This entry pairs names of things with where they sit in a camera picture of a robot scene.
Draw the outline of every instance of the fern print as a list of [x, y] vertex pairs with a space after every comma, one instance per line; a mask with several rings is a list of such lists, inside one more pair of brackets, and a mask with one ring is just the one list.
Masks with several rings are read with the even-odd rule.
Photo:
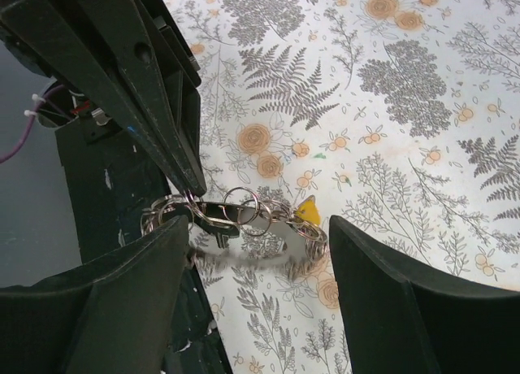
[[507, 31], [493, 39], [483, 25], [466, 23], [447, 45], [465, 57], [463, 63], [469, 69], [502, 76], [508, 91], [520, 93], [520, 25]]
[[[517, 143], [519, 135], [512, 136], [498, 149], [495, 138], [484, 142], [481, 137], [475, 141], [459, 141], [461, 148], [470, 155], [468, 162], [476, 165], [474, 177], [492, 173], [480, 189], [498, 186], [487, 201], [520, 201], [520, 159]], [[513, 207], [499, 213], [495, 220], [520, 219], [520, 207]]]
[[[207, 248], [209, 246], [210, 239], [213, 238], [210, 234], [197, 228], [197, 235], [190, 235], [190, 246], [195, 248]], [[212, 258], [202, 258], [197, 260], [197, 270], [201, 277], [202, 286], [205, 289], [209, 288], [213, 284], [221, 281], [223, 276], [216, 276], [217, 272], [215, 260]]]
[[276, 55], [278, 45], [264, 53], [263, 48], [242, 50], [240, 56], [245, 67], [245, 79], [251, 81], [247, 89], [264, 89], [249, 100], [268, 100], [259, 112], [278, 111], [292, 116], [291, 126], [306, 121], [305, 130], [319, 125], [319, 119], [338, 103], [326, 104], [339, 84], [326, 90], [319, 90], [322, 84], [321, 62], [310, 76], [305, 76], [306, 48], [301, 48], [290, 59], [291, 46]]
[[436, 74], [437, 57], [418, 41], [399, 41], [384, 49], [388, 61], [369, 59], [359, 70], [361, 89], [386, 95], [390, 120], [410, 124], [411, 137], [432, 138], [447, 130], [451, 112], [437, 100], [446, 94], [446, 84]]
[[242, 307], [251, 311], [247, 327], [256, 339], [254, 345], [265, 356], [271, 352], [279, 362], [281, 373], [293, 372], [296, 366], [296, 349], [293, 346], [291, 332], [280, 325], [280, 303], [272, 296], [257, 297], [258, 278], [251, 270], [232, 267], [233, 280], [240, 286], [236, 297]]

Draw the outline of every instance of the metal key ring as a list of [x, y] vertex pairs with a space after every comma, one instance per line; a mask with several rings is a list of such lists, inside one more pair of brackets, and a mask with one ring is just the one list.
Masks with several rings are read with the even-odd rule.
[[[273, 208], [273, 211], [272, 211], [270, 217], [272, 218], [272, 220], [273, 220], [274, 222], [286, 222], [286, 221], [288, 221], [288, 220], [291, 218], [291, 214], [292, 214], [292, 212], [291, 212], [291, 208], [290, 208], [289, 206], [283, 204], [282, 202], [277, 201], [277, 200], [275, 200], [275, 199], [265, 199], [265, 200], [262, 200], [262, 202], [264, 202], [264, 203], [265, 203], [266, 205], [268, 205], [268, 206], [274, 205], [275, 207], [279, 207], [280, 209], [282, 209], [281, 211], [282, 211], [283, 213], [285, 213], [285, 214], [283, 215], [283, 218], [275, 217], [275, 216], [276, 216], [276, 212], [277, 212], [277, 210], [274, 210], [274, 208]], [[261, 212], [260, 212], [260, 216], [261, 216], [263, 219], [267, 220], [267, 219], [264, 217], [263, 213], [261, 213]]]
[[323, 257], [325, 254], [326, 243], [326, 237], [321, 241], [307, 240], [307, 243], [305, 244], [305, 252], [312, 263]]
[[[241, 206], [246, 206], [248, 203], [250, 202], [255, 202], [254, 199], [248, 199], [247, 201], [245, 202], [242, 202], [241, 203]], [[266, 206], [266, 204], [263, 202], [263, 201], [260, 201], [260, 200], [256, 200], [256, 202], [258, 202], [261, 206], [263, 206], [264, 209], [267, 210], [267, 214], [269, 214], [270, 218], [268, 220], [266, 220], [261, 213], [257, 213], [256, 210], [253, 214], [253, 218], [249, 219], [248, 222], [251, 222], [252, 220], [254, 220], [255, 218], [257, 218], [258, 216], [262, 216], [263, 219], [265, 219], [267, 221], [267, 228], [265, 228], [265, 230], [263, 232], [261, 232], [260, 234], [252, 234], [252, 233], [249, 233], [247, 232], [245, 229], [242, 228], [242, 225], [244, 224], [238, 224], [238, 227], [239, 229], [244, 232], [245, 234], [247, 234], [248, 236], [251, 236], [251, 237], [261, 237], [263, 235], [265, 235], [267, 232], [269, 232], [269, 228], [271, 227], [272, 223], [273, 223], [273, 219], [272, 219], [272, 211], [269, 207]], [[238, 209], [238, 217], [236, 218], [237, 220], [240, 220], [241, 218], [241, 209]]]
[[199, 217], [201, 220], [204, 220], [208, 224], [211, 224], [210, 218], [204, 214], [201, 210], [201, 208], [197, 205], [197, 202], [195, 202], [195, 197], [192, 193], [187, 191], [184, 195], [184, 199], [189, 205], [189, 210], [191, 210], [192, 213], [194, 213], [197, 217]]
[[[308, 221], [305, 221], [305, 220], [301, 220], [301, 219], [296, 220], [296, 221], [290, 220], [290, 221], [286, 221], [286, 224], [289, 225], [296, 233], [298, 233], [300, 236], [306, 238], [307, 240], [319, 241], [323, 236], [322, 229], [317, 228], [314, 224], [312, 224]], [[307, 228], [310, 231], [315, 232], [316, 236], [311, 236], [311, 235], [307, 234], [302, 228]]]
[[[233, 191], [237, 191], [238, 189], [241, 189], [243, 191], [245, 191], [246, 193], [250, 193], [251, 196], [253, 197], [253, 199], [250, 199], [250, 201], [254, 201], [254, 214], [251, 216], [251, 218], [249, 218], [247, 221], [245, 222], [236, 222], [236, 224], [238, 226], [240, 225], [247, 225], [249, 222], [251, 222], [252, 220], [254, 220], [255, 218], [257, 218], [258, 214], [260, 213], [260, 199], [258, 197], [258, 195], [251, 189], [246, 189], [245, 187], [235, 187], [233, 189], [230, 189], [229, 191], [227, 191], [224, 195], [224, 199], [222, 200], [222, 203], [226, 203], [226, 201], [228, 200], [229, 196], [232, 194]], [[222, 213], [224, 214], [224, 216], [230, 220], [231, 222], [235, 222], [233, 220], [231, 220], [231, 218], [229, 218], [227, 212], [226, 212], [226, 207], [225, 206], [222, 206]]]
[[[174, 211], [176, 209], [176, 207], [174, 206], [175, 203], [174, 202], [168, 202], [166, 205], [164, 205], [161, 210], [159, 210], [158, 212], [158, 222], [159, 222], [159, 225], [162, 225], [164, 224], [164, 215], [171, 212], [171, 211]], [[193, 210], [191, 209], [191, 207], [188, 207], [190, 213], [192, 214], [192, 221], [190, 222], [189, 224], [189, 228], [188, 228], [188, 232], [191, 232], [192, 229], [193, 229], [193, 224], [195, 223], [195, 214], [193, 213]]]
[[159, 199], [156, 199], [154, 203], [152, 203], [152, 206], [149, 208], [153, 211], [158, 208], [158, 206], [163, 202], [170, 202], [173, 198], [179, 198], [184, 199], [184, 197], [180, 194], [168, 194], [163, 197], [160, 197]]
[[154, 227], [154, 220], [148, 218], [147, 220], [143, 220], [146, 215], [141, 216], [141, 235], [144, 236], [148, 233], [151, 233], [156, 227]]

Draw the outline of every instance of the chain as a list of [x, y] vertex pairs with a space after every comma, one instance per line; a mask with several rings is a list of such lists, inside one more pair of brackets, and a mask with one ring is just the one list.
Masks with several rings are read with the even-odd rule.
[[[251, 195], [251, 199], [239, 205], [229, 204], [226, 201], [232, 193], [243, 190]], [[217, 205], [223, 218], [206, 213], [209, 205]], [[170, 194], [156, 200], [150, 208], [143, 210], [141, 217], [141, 234], [144, 236], [158, 226], [164, 224], [167, 216], [178, 215], [182, 209], [188, 209], [191, 216], [189, 230], [198, 221], [199, 224], [217, 229], [215, 234], [217, 244], [222, 250], [220, 254], [211, 254], [201, 248], [190, 247], [187, 266], [192, 267], [197, 261], [211, 262], [216, 270], [228, 265], [235, 267], [249, 267], [254, 270], [275, 269], [296, 277], [307, 273], [324, 255], [327, 247], [327, 234], [317, 225], [303, 220], [296, 215], [296, 210], [275, 199], [260, 199], [252, 190], [245, 187], [236, 187], [227, 191], [221, 203], [204, 202], [190, 194]], [[236, 218], [230, 216], [230, 210]], [[227, 248], [229, 236], [226, 229], [238, 229], [240, 233], [251, 237], [262, 237], [268, 233], [284, 239], [284, 252], [268, 258], [242, 258], [231, 254]]]

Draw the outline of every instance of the floral tablecloth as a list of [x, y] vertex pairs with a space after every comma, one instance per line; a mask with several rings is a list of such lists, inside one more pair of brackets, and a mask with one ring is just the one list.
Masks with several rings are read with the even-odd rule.
[[[201, 65], [206, 200], [314, 195], [326, 231], [342, 215], [432, 267], [520, 289], [520, 0], [164, 1]], [[201, 277], [235, 373], [350, 372], [330, 257], [296, 280]]]

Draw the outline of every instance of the purple cable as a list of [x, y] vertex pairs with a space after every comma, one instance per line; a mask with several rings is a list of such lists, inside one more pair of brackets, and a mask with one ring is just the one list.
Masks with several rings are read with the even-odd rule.
[[[54, 87], [53, 89], [50, 89], [49, 91], [44, 93], [44, 95], [42, 97], [44, 99], [47, 99], [47, 98], [51, 97], [52, 95], [54, 95], [55, 93], [57, 93], [58, 91], [60, 91], [60, 90], [62, 90], [64, 88], [65, 87], [63, 85], [60, 85], [58, 87]], [[44, 104], [43, 102], [38, 102], [38, 104], [34, 108], [34, 111], [38, 112], [38, 110], [41, 108], [41, 106], [43, 106], [43, 104]], [[29, 118], [29, 121], [27, 122], [27, 126], [25, 127], [24, 133], [22, 134], [22, 137], [16, 143], [16, 145], [12, 149], [12, 151], [7, 153], [7, 154], [5, 154], [5, 155], [3, 155], [3, 156], [0, 156], [0, 164], [5, 163], [8, 159], [10, 159], [15, 154], [17, 154], [20, 151], [20, 149], [22, 149], [22, 146], [24, 146], [25, 142], [27, 141], [27, 139], [29, 137], [29, 134], [31, 132], [31, 128], [33, 128], [35, 120], [36, 120], [36, 116], [35, 115], [31, 115], [31, 117]]]

